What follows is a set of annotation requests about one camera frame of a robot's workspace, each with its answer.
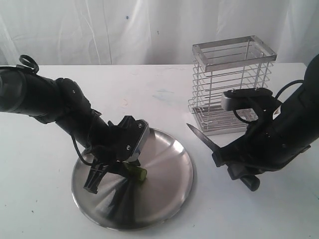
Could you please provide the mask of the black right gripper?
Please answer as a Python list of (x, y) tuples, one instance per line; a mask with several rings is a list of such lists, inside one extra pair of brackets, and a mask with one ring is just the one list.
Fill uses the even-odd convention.
[(275, 119), (252, 132), (256, 127), (224, 147), (211, 148), (215, 165), (227, 165), (232, 180), (257, 181), (258, 174), (281, 170), (312, 143), (310, 119)]

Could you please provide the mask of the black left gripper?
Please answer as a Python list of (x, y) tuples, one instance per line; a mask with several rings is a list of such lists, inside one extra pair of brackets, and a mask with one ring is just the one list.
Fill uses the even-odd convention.
[(129, 129), (137, 121), (132, 116), (124, 116), (118, 125), (108, 122), (105, 133), (100, 140), (89, 135), (90, 147), (84, 153), (92, 154), (95, 159), (90, 167), (84, 189), (89, 193), (98, 193), (98, 186), (107, 172), (128, 174), (125, 167), (140, 167), (140, 161), (125, 161), (128, 158), (125, 143), (128, 141)]

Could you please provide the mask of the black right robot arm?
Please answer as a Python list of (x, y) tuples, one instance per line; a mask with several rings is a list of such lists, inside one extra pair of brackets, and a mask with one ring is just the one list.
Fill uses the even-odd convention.
[(319, 58), (308, 65), (300, 86), (284, 101), (265, 88), (229, 90), (223, 93), (227, 111), (252, 109), (257, 119), (245, 134), (220, 147), (211, 140), (216, 166), (228, 166), (233, 180), (246, 175), (278, 171), (319, 137)]

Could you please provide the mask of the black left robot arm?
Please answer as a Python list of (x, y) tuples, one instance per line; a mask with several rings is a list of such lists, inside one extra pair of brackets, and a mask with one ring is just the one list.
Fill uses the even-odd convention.
[(138, 156), (147, 129), (143, 120), (125, 116), (118, 124), (101, 119), (92, 109), (76, 82), (68, 78), (56, 80), (37, 75), (23, 67), (1, 67), (0, 110), (4, 113), (27, 115), (38, 122), (54, 122), (67, 132), (74, 147), (83, 146), (80, 160), (90, 170), (84, 188), (93, 194), (107, 173), (144, 181), (147, 171), (141, 168)]

